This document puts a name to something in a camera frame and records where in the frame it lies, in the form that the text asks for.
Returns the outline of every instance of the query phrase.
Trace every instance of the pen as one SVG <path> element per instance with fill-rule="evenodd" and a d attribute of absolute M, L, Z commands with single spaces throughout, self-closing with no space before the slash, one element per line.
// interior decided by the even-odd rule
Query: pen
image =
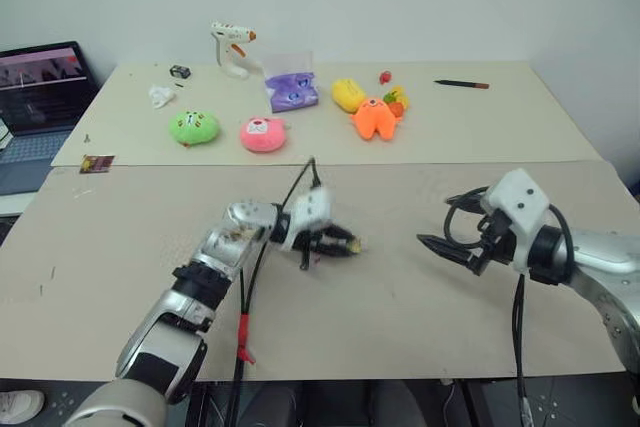
<path fill-rule="evenodd" d="M 436 84 L 455 85 L 457 87 L 471 87 L 474 89 L 488 89 L 489 84 L 480 84 L 477 82 L 460 82 L 459 80 L 435 80 Z"/>

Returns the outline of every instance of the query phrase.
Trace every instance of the orange plush toy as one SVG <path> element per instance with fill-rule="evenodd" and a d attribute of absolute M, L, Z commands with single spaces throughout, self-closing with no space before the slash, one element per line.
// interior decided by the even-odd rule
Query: orange plush toy
<path fill-rule="evenodd" d="M 396 122 L 402 120 L 402 117 L 396 117 L 391 112 L 384 101 L 375 97 L 365 99 L 351 118 L 358 134 L 365 140 L 371 140 L 376 131 L 384 140 L 393 139 Z"/>

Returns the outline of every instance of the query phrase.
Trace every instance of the white glue gun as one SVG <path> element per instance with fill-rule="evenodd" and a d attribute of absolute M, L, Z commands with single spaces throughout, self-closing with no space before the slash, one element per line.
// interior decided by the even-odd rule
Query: white glue gun
<path fill-rule="evenodd" d="M 244 44 L 255 40 L 256 33 L 246 27 L 238 27 L 237 25 L 225 24 L 222 22 L 213 22 L 211 24 L 211 35 L 213 35 L 218 43 L 216 55 L 218 64 L 222 70 L 232 77 L 246 79 L 249 77 L 249 71 L 236 65 L 233 61 L 233 52 L 240 57 L 246 57 L 247 54 L 238 47 L 238 44 Z"/>

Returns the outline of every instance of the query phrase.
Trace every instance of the table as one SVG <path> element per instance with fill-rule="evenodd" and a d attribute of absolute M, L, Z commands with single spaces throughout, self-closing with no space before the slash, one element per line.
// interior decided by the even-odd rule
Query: table
<path fill-rule="evenodd" d="M 0 217 L 12 217 L 22 214 L 36 196 L 36 192 L 0 195 Z"/>
<path fill-rule="evenodd" d="M 284 165 L 302 164 L 310 155 L 335 165 L 600 159 L 526 62 L 317 64 L 320 104 L 278 115 L 291 128 L 287 144 L 270 155 L 244 150 L 238 135 L 250 117 L 270 115 L 261 77 L 241 81 L 217 65 L 190 65 L 193 75 L 179 81 L 179 88 L 169 67 L 119 66 L 53 165 L 80 165 L 84 154 L 115 154 L 115 165 Z M 393 73 L 392 84 L 378 84 L 383 70 Z M 404 86 L 412 106 L 393 141 L 358 137 L 330 97 L 331 83 L 344 77 L 354 78 L 369 95 L 382 96 L 395 82 Z M 488 82 L 491 88 L 433 83 L 441 78 Z M 172 87 L 176 100 L 154 110 L 148 98 L 152 84 Z M 175 142 L 169 121 L 185 110 L 213 112 L 222 125 L 219 138 L 189 149 Z"/>
<path fill-rule="evenodd" d="M 523 164 L 573 227 L 640 234 L 638 205 L 602 161 Z M 472 378 L 514 375 L 517 280 L 475 277 L 425 249 L 442 200 L 495 182 L 512 164 L 327 166 L 335 220 L 365 252 L 323 259 L 271 249 L 258 278 L 247 379 Z M 0 249 L 3 377 L 106 380 L 130 333 L 225 206 L 279 201 L 296 166 L 56 168 Z M 477 218 L 456 221 L 472 235 Z M 201 378 L 230 379 L 237 285 L 209 334 Z M 595 309 L 564 287 L 528 283 L 526 375 L 621 370 Z"/>

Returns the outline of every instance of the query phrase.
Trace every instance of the green plush toy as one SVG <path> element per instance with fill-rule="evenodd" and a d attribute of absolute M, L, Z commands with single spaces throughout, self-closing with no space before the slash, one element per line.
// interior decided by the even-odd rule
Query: green plush toy
<path fill-rule="evenodd" d="M 220 126 L 216 118 L 204 112 L 178 114 L 169 124 L 171 136 L 185 147 L 209 142 L 219 131 Z"/>

